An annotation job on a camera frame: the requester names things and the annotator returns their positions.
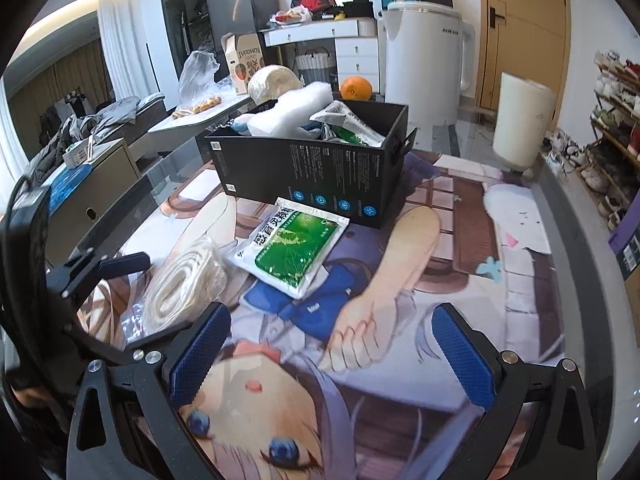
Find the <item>anime hand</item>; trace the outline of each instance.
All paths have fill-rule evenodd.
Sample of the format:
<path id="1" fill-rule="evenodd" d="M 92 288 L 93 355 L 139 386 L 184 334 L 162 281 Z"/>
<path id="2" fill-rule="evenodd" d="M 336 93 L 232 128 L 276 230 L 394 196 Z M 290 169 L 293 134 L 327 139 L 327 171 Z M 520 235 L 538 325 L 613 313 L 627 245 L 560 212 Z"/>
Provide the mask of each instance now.
<path id="1" fill-rule="evenodd" d="M 413 290 L 439 239 L 440 217 L 428 207 L 398 220 L 369 286 L 340 311 L 320 369 L 340 373 L 382 361 L 398 320 L 396 297 Z"/>

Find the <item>white curtain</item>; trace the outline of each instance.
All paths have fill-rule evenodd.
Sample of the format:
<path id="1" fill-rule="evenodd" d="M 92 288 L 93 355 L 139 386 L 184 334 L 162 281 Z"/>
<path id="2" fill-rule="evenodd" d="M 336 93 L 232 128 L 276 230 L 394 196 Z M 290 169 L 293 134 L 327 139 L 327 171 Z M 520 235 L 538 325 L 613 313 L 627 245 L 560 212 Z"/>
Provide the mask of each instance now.
<path id="1" fill-rule="evenodd" d="M 156 85 L 145 73 L 146 46 L 136 35 L 135 0 L 98 0 L 98 23 L 104 60 L 116 99 L 145 98 Z"/>
<path id="2" fill-rule="evenodd" d="M 9 195 L 28 163 L 6 101 L 4 79 L 0 78 L 0 215 L 4 214 Z"/>

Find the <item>wooden door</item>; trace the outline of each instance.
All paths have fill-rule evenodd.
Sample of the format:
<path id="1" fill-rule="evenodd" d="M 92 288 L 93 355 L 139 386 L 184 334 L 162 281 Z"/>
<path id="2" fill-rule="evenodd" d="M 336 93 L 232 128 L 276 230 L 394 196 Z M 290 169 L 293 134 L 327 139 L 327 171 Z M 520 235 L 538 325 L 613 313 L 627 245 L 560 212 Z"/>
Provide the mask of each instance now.
<path id="1" fill-rule="evenodd" d="M 486 59 L 479 105 L 498 109 L 502 72 L 537 81 L 561 97 L 568 56 L 566 0 L 486 0 L 482 7 Z"/>

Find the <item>blue gripper pad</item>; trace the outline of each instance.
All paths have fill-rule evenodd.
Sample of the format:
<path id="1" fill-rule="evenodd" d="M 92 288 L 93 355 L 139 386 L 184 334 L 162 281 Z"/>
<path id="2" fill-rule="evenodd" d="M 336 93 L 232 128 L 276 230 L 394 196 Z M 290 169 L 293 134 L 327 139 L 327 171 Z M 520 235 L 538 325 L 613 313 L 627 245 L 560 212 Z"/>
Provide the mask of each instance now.
<path id="1" fill-rule="evenodd" d="M 488 412 L 495 393 L 494 378 L 487 363 L 443 306 L 436 307 L 431 329 L 466 396 Z"/>
<path id="2" fill-rule="evenodd" d="M 180 356 L 169 376 L 168 397 L 176 409 L 193 402 L 230 328 L 231 314 L 220 304 Z"/>

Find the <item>anime eye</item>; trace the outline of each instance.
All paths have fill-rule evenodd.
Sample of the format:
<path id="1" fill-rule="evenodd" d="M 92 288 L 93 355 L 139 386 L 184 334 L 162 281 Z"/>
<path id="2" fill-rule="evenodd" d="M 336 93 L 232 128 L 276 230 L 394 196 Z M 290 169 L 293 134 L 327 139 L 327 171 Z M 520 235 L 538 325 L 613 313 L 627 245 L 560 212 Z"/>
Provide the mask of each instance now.
<path id="1" fill-rule="evenodd" d="M 193 410 L 187 418 L 187 427 L 193 436 L 206 438 L 209 432 L 209 415 L 198 409 Z"/>
<path id="2" fill-rule="evenodd" d="M 274 437 L 269 444 L 269 459 L 277 467 L 295 467 L 300 460 L 300 450 L 292 438 Z"/>

